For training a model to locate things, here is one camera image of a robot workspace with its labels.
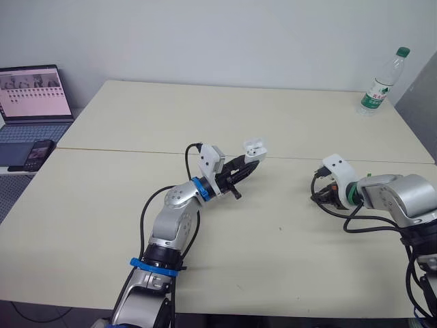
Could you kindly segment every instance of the laptop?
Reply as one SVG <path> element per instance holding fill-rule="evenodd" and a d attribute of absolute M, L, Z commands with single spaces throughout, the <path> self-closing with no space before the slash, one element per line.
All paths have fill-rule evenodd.
<path fill-rule="evenodd" d="M 22 165 L 35 141 L 58 142 L 73 122 L 56 65 L 0 68 L 0 166 Z"/>

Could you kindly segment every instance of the green bottle cap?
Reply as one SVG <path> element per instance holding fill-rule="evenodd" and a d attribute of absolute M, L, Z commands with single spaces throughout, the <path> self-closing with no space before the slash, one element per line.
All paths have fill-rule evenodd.
<path fill-rule="evenodd" d="M 401 47 L 397 50 L 396 55 L 405 58 L 405 57 L 408 56 L 409 53 L 410 53 L 410 49 L 408 49 L 408 48 L 406 48 L 406 47 L 404 47 L 404 46 L 401 46 Z"/>

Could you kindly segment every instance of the robotic arm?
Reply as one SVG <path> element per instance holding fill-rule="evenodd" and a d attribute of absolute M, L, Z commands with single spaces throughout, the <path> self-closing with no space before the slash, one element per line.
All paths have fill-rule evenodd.
<path fill-rule="evenodd" d="M 408 296 L 415 308 L 418 308 L 419 305 L 409 288 L 408 277 L 408 272 L 411 276 L 414 271 L 414 261 L 417 261 L 419 267 L 425 271 L 418 283 L 432 315 L 425 315 L 426 312 L 423 314 L 428 320 L 436 320 L 437 191 L 426 179 L 416 174 L 386 174 L 358 179 L 352 166 L 337 154 L 322 162 L 323 166 L 316 171 L 311 184 L 311 199 L 322 208 L 323 204 L 332 204 L 338 209 L 363 205 L 366 208 L 388 211 L 395 222 L 396 231 L 401 234 L 401 242 L 407 250 L 412 249 L 412 254 L 408 254 Z M 334 182 L 315 192 L 315 179 L 325 176 L 332 176 Z"/>
<path fill-rule="evenodd" d="M 236 199 L 240 198 L 235 184 L 251 174 L 267 153 L 262 141 L 256 139 L 244 144 L 245 155 L 225 163 L 225 155 L 216 146 L 198 143 L 196 147 L 200 151 L 199 168 L 203 176 L 167 192 L 145 252 L 130 261 L 134 269 L 115 304 L 113 326 L 169 326 L 174 308 L 166 295 L 175 288 L 175 277 L 184 269 L 181 251 L 190 234 L 193 217 L 212 198 L 228 191 Z"/>

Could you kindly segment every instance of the white wall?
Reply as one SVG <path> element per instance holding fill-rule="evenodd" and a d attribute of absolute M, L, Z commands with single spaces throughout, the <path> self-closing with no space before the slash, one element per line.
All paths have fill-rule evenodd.
<path fill-rule="evenodd" d="M 436 0 L 2 0 L 0 66 L 55 63 L 82 107 L 106 79 L 365 90 L 408 46 L 396 103 L 437 48 L 436 13 Z"/>

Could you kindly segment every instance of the plastic water bottle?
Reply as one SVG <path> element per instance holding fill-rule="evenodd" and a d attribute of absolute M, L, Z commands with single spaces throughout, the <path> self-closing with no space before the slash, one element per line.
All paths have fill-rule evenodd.
<path fill-rule="evenodd" d="M 364 95 L 361 100 L 361 106 L 358 107 L 358 112 L 363 115 L 373 115 L 376 109 L 381 105 L 382 101 L 387 97 L 391 87 L 396 83 L 404 69 L 404 60 L 410 53 L 410 49 L 401 46 L 394 58 L 383 65 L 380 73 L 375 78 L 372 87 Z"/>

